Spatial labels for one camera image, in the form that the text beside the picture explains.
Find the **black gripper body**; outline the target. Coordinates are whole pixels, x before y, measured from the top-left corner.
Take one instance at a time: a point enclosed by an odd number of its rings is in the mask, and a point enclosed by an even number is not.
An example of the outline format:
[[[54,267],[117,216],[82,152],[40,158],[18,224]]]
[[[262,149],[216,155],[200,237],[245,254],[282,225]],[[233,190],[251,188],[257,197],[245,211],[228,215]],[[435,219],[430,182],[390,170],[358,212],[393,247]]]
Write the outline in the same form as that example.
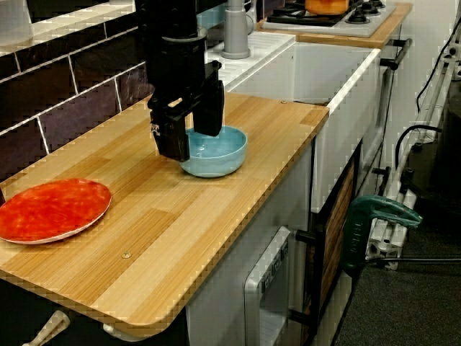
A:
[[[169,104],[181,98],[184,104],[172,114],[173,119],[194,114],[195,122],[208,120],[205,83],[206,34],[172,38],[146,35],[146,70],[154,93],[148,101],[151,121],[163,121]]]

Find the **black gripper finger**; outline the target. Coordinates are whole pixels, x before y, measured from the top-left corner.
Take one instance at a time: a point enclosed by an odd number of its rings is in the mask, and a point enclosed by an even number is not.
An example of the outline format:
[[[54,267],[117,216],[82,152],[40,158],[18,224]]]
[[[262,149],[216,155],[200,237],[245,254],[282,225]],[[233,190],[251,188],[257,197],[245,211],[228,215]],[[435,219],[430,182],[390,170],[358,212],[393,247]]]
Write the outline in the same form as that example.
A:
[[[206,136],[217,136],[223,124],[224,85],[218,72],[219,61],[205,65],[205,80],[193,109],[194,130]]]
[[[160,155],[175,161],[189,159],[189,139],[184,116],[167,116],[164,112],[151,110],[151,133]]]

